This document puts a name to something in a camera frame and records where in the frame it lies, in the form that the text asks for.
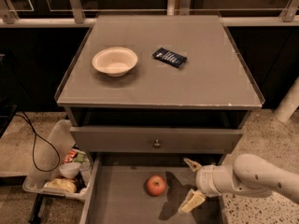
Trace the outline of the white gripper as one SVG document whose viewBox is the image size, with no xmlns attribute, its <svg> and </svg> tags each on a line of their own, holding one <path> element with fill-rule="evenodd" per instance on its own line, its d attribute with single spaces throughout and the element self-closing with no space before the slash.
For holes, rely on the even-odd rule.
<svg viewBox="0 0 299 224">
<path fill-rule="evenodd" d="M 221 196 L 223 193 L 234 193 L 236 191 L 237 178 L 233 172 L 232 165 L 206 165 L 188 158 L 184 162 L 196 173 L 195 185 L 200 190 L 190 189 L 185 200 L 178 208 L 180 214 L 187 214 L 201 205 L 207 197 Z"/>
</svg>

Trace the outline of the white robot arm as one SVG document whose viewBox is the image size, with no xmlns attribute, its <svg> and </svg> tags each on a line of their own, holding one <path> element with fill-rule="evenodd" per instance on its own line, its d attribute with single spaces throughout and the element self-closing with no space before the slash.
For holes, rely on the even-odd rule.
<svg viewBox="0 0 299 224">
<path fill-rule="evenodd" d="M 299 203 L 299 175 L 276 167 L 253 154 L 239 155 L 232 164 L 204 165 L 185 158 L 195 173 L 197 190 L 190 189 L 178 211 L 190 213 L 204 203 L 206 198 L 224 193 L 263 198 L 272 192 Z"/>
</svg>

